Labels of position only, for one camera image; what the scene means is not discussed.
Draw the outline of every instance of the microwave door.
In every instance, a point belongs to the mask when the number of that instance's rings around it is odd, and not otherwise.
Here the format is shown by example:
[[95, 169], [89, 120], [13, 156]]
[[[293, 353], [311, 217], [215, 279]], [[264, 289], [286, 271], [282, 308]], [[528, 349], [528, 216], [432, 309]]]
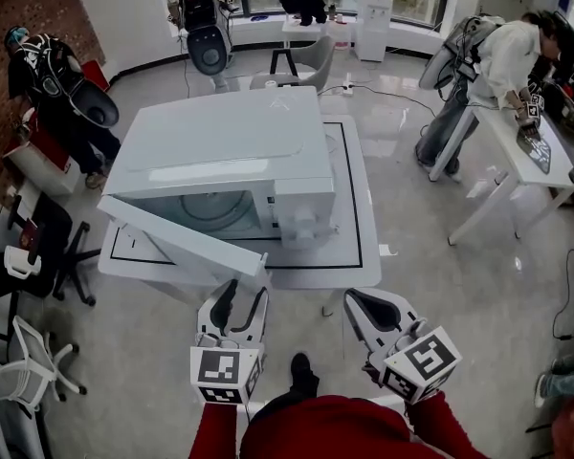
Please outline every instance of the microwave door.
[[192, 285], [218, 286], [231, 279], [256, 290], [270, 285], [265, 254], [185, 228], [110, 195], [101, 198], [98, 208], [125, 230], [129, 226], [142, 231], [161, 253], [183, 269]]

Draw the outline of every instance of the black bag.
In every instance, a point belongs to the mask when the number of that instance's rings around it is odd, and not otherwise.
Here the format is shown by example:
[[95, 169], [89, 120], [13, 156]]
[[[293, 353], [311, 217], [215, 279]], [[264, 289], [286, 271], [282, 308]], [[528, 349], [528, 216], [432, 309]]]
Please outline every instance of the black bag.
[[34, 77], [33, 91], [40, 97], [60, 98], [83, 80], [82, 73], [71, 69], [67, 48], [59, 39], [40, 34], [34, 43], [21, 44], [17, 52], [25, 53]]
[[287, 13], [299, 13], [302, 18], [302, 26], [310, 26], [313, 17], [318, 23], [327, 21], [325, 14], [325, 2], [323, 0], [278, 0]]

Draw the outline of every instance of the chair leg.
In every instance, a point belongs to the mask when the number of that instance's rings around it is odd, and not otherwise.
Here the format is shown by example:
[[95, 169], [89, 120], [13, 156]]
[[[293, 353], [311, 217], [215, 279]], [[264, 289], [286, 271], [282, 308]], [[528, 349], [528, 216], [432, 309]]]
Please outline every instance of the chair leg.
[[45, 350], [47, 351], [47, 355], [49, 356], [49, 359], [51, 359], [51, 362], [53, 362], [54, 360], [54, 355], [51, 352], [51, 346], [49, 345], [49, 341], [52, 340], [52, 333], [51, 332], [45, 332], [44, 335], [44, 343], [45, 343]]
[[94, 258], [95, 256], [99, 256], [101, 253], [102, 249], [89, 250], [82, 253], [77, 253], [73, 258], [75, 259], [75, 264], [77, 264], [78, 262], [83, 262], [85, 260], [89, 260], [90, 258]]
[[8, 328], [7, 337], [9, 338], [9, 341], [11, 341], [12, 334], [15, 332], [15, 328], [14, 326], [12, 326], [12, 321], [17, 315], [18, 305], [19, 305], [19, 293], [17, 291], [14, 291], [13, 293], [11, 293], [11, 304], [9, 305], [9, 324], [7, 327]]
[[87, 394], [87, 388], [85, 386], [75, 384], [74, 382], [66, 378], [59, 370], [59, 365], [61, 361], [64, 359], [64, 357], [66, 357], [69, 354], [78, 354], [78, 345], [69, 343], [52, 357], [52, 363], [54, 364], [57, 376], [56, 381], [53, 381], [51, 383], [52, 392], [54, 394], [54, 398], [60, 402], [66, 401], [66, 395], [57, 392], [57, 386], [56, 386], [57, 383], [62, 383], [64, 386], [66, 386], [66, 388], [68, 388], [73, 393], [77, 393], [83, 396]]
[[73, 267], [69, 271], [68, 275], [70, 275], [70, 280], [72, 280], [73, 284], [75, 284], [75, 289], [77, 290], [78, 298], [81, 300], [81, 302], [91, 307], [96, 306], [96, 298], [92, 295], [85, 295], [85, 292], [83, 292], [83, 286], [81, 285], [80, 279], [78, 278], [77, 269]]
[[89, 231], [89, 228], [90, 227], [89, 227], [88, 223], [83, 222], [80, 224], [80, 226], [77, 229], [77, 233], [75, 234], [75, 237], [73, 238], [73, 242], [70, 244], [70, 247], [68, 247], [68, 251], [66, 251], [66, 256], [77, 254], [78, 244], [80, 243], [80, 238], [84, 232]]
[[77, 233], [75, 233], [75, 237], [73, 238], [73, 242], [70, 244], [70, 247], [68, 247], [68, 250], [64, 254], [64, 263], [57, 273], [53, 294], [57, 300], [62, 301], [64, 299], [64, 293], [61, 292], [61, 287], [64, 284], [66, 277], [70, 277], [70, 279], [75, 284], [75, 289], [77, 290], [77, 294], [81, 302], [83, 304], [87, 304], [88, 306], [94, 307], [96, 306], [96, 299], [92, 295], [85, 295], [77, 274], [78, 262], [99, 256], [101, 252], [101, 250], [91, 250], [84, 251], [83, 253], [77, 253], [81, 236], [84, 232], [89, 231], [89, 229], [89, 224], [84, 222], [81, 223], [78, 227]]

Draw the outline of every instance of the blue jeans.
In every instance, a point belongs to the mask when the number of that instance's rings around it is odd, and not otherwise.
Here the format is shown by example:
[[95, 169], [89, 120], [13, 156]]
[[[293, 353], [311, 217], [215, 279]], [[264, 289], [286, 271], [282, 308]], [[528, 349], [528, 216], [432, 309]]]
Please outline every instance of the blue jeans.
[[[430, 128], [415, 147], [417, 159], [425, 166], [434, 166], [436, 158], [440, 156], [440, 153], [442, 153], [442, 150], [451, 139], [455, 127], [459, 124], [461, 116], [466, 110], [466, 104], [468, 103], [468, 79], [462, 76], [456, 86], [459, 87], [458, 91], [447, 100], [438, 117], [431, 122]], [[478, 120], [475, 119], [468, 128], [462, 144], [470, 138], [477, 126]], [[459, 171], [458, 157], [460, 151], [461, 144], [453, 153], [447, 166], [445, 166], [447, 174], [453, 175]]]
[[574, 396], [574, 354], [557, 360], [541, 387], [544, 398]]

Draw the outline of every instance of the cable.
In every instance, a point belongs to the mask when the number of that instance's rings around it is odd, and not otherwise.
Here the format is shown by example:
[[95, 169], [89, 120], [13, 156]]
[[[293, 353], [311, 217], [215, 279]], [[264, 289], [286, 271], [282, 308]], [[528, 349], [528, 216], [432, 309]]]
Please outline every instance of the cable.
[[183, 57], [183, 61], [185, 62], [185, 69], [183, 71], [183, 77], [185, 78], [185, 84], [188, 87], [188, 98], [190, 96], [191, 88], [189, 87], [188, 82], [188, 57], [185, 55], [184, 52], [184, 41], [181, 32], [179, 31], [179, 44], [181, 45], [181, 56]]
[[[330, 90], [334, 90], [334, 89], [336, 89], [336, 88], [342, 88], [342, 89], [343, 89], [344, 87], [343, 87], [342, 85], [336, 85], [335, 87], [329, 87], [329, 88], [326, 88], [325, 90], [321, 90], [321, 91], [317, 94], [317, 96], [322, 96], [322, 95], [325, 94], [326, 92], [329, 92]], [[431, 109], [431, 107], [429, 107], [428, 105], [426, 105], [426, 104], [424, 104], [423, 102], [420, 102], [419, 100], [416, 100], [416, 99], [414, 99], [414, 98], [410, 98], [410, 97], [407, 97], [407, 96], [401, 96], [401, 95], [399, 95], [399, 94], [391, 94], [390, 92], [380, 92], [380, 91], [378, 91], [378, 90], [373, 90], [373, 89], [371, 89], [370, 87], [366, 87], [365, 85], [353, 85], [353, 88], [365, 88], [366, 90], [369, 90], [370, 92], [373, 92], [373, 93], [375, 93], [375, 94], [379, 94], [379, 95], [382, 95], [382, 96], [405, 98], [406, 100], [410, 100], [411, 102], [418, 103], [418, 104], [421, 105], [422, 107], [425, 107], [426, 109], [428, 109], [428, 110], [431, 112], [431, 114], [433, 115], [434, 118], [436, 117], [436, 115], [435, 115], [435, 113], [433, 112], [433, 110]]]
[[370, 87], [366, 87], [365, 85], [353, 85], [353, 88], [365, 88], [366, 90], [369, 90], [370, 92], [374, 92], [375, 94], [379, 94], [382, 96], [390, 96], [390, 97], [397, 97], [397, 98], [405, 98], [406, 100], [410, 100], [411, 102], [414, 103], [418, 103], [419, 105], [421, 105], [422, 107], [425, 107], [426, 109], [428, 109], [431, 114], [433, 115], [433, 117], [435, 118], [436, 115], [433, 112], [433, 109], [431, 109], [431, 107], [429, 107], [428, 105], [424, 104], [423, 102], [420, 102], [419, 100], [416, 100], [414, 98], [410, 98], [407, 96], [401, 96], [399, 94], [391, 94], [390, 92], [380, 92], [378, 90], [372, 90]]
[[561, 313], [563, 313], [567, 307], [570, 304], [570, 266], [569, 266], [569, 261], [570, 261], [570, 254], [574, 252], [574, 249], [570, 249], [567, 251], [567, 255], [565, 256], [565, 282], [567, 285], [567, 301], [565, 302], [565, 304], [563, 305], [563, 307], [561, 308], [561, 310], [555, 315], [555, 317], [553, 318], [553, 339], [557, 339], [557, 340], [570, 340], [574, 338], [574, 335], [556, 335], [555, 334], [555, 324], [557, 323], [557, 318], [559, 317], [559, 315]]
[[334, 90], [335, 88], [343, 88], [343, 87], [342, 87], [342, 85], [336, 85], [335, 87], [326, 88], [325, 90], [321, 90], [321, 91], [317, 94], [317, 97], [322, 96], [323, 94], [325, 94], [325, 92], [329, 92], [330, 90]]

